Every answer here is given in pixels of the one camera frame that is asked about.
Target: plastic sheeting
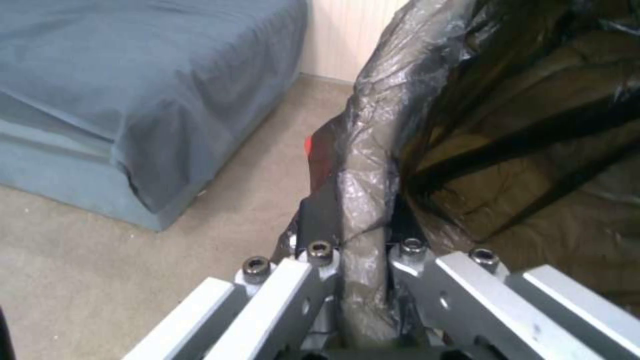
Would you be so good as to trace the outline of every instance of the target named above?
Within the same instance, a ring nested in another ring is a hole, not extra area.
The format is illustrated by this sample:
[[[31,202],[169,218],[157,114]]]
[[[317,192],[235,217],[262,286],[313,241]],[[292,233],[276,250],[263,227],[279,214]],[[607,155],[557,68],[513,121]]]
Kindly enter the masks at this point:
[[[396,13],[355,83],[341,117],[337,172],[342,216],[346,333],[360,346],[397,338],[388,314],[385,241],[399,145],[413,134],[465,57],[473,1],[410,1]]]
[[[640,6],[514,3],[406,149],[404,194],[436,252],[548,263],[637,312]]]
[[[404,331],[385,252],[400,186],[441,254],[482,243],[512,269],[551,263],[637,296],[636,4],[413,0],[396,13],[310,154],[314,191],[337,184],[350,345]]]

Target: clear plastic wrap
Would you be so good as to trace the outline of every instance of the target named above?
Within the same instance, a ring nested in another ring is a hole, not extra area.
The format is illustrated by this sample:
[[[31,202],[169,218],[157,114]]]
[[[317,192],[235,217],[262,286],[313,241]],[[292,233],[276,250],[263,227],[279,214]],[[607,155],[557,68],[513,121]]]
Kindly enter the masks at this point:
[[[345,330],[354,345],[397,338],[387,305],[385,240],[398,191],[394,163],[450,70],[467,55],[473,1],[414,0],[399,10],[355,83],[340,120],[337,172],[342,213]]]

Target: floor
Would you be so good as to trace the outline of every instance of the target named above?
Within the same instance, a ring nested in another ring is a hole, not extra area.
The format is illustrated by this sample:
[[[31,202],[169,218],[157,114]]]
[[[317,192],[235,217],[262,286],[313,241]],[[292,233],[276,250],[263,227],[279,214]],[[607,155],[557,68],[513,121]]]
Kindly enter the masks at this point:
[[[0,305],[19,359],[116,359],[206,277],[269,256],[308,194],[303,142],[350,86],[300,78],[169,230],[0,187]]]

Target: red object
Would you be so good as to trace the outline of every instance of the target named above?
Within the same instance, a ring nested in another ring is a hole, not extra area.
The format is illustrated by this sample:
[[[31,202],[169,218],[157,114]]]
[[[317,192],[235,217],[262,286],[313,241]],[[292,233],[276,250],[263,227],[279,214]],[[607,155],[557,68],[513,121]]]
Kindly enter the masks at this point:
[[[311,148],[313,147],[313,141],[311,140],[311,136],[307,136],[305,139],[305,152],[307,153],[307,157],[311,154]]]

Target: white metal bar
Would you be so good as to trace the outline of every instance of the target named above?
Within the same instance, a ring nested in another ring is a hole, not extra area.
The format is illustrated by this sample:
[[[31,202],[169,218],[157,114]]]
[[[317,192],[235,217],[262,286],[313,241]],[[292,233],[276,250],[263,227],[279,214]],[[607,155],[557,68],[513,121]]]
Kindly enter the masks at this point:
[[[242,287],[208,278],[124,359],[200,359],[246,301]]]
[[[601,359],[466,254],[409,264],[410,272],[397,251],[390,260],[421,315],[460,346],[484,338],[509,359]]]
[[[299,348],[326,291],[316,268],[283,259],[206,360],[273,359],[287,347]]]
[[[640,358],[640,322],[555,268],[511,275],[507,285],[604,357]]]

